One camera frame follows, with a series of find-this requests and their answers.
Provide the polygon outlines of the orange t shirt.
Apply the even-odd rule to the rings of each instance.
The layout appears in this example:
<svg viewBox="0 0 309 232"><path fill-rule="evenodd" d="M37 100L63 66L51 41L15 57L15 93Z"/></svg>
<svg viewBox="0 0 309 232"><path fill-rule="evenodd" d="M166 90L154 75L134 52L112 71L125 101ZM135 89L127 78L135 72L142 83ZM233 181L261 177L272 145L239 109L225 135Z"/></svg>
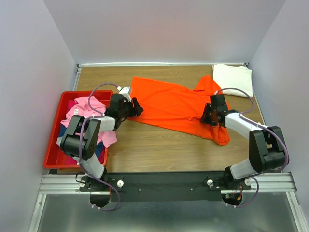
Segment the orange t shirt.
<svg viewBox="0 0 309 232"><path fill-rule="evenodd" d="M131 88L132 97L143 108L133 121L213 140L219 145L229 143L226 128L200 122L210 96L220 89L209 76L202 77L194 89L139 77L133 78Z"/></svg>

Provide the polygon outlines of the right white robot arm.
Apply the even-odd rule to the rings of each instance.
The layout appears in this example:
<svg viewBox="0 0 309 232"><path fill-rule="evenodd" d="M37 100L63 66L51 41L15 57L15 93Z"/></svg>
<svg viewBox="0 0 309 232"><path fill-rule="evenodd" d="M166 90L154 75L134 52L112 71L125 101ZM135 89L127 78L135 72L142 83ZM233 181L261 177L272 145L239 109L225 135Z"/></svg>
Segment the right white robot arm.
<svg viewBox="0 0 309 232"><path fill-rule="evenodd" d="M265 171L281 171L289 163L281 129L257 123L236 110L229 110L223 94L210 96L200 122L232 129L249 142L249 157L224 170L222 184L227 189L234 189L245 178Z"/></svg>

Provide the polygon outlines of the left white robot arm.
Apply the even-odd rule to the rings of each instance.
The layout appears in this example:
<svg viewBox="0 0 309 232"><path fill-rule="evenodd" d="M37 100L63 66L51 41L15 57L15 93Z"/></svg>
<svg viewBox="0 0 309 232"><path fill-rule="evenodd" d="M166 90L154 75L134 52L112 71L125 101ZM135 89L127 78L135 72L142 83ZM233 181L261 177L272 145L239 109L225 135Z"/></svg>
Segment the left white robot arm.
<svg viewBox="0 0 309 232"><path fill-rule="evenodd" d="M106 186L113 188L106 179L106 169L95 155L97 140L101 132L114 132L129 117L138 117L143 108L136 97L129 94L113 94L110 107L99 116L74 115L62 136L60 149L77 161L91 178L90 185L97 191Z"/></svg>

